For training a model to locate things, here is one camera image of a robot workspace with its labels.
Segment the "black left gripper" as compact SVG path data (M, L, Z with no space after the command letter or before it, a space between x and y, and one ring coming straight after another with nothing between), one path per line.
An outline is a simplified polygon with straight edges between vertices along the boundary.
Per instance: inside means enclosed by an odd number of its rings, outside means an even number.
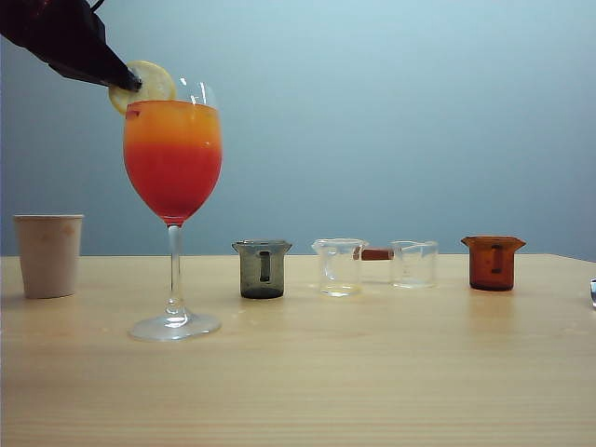
M105 26L87 1L2 1L1 35L64 77L124 90L142 86L107 45Z

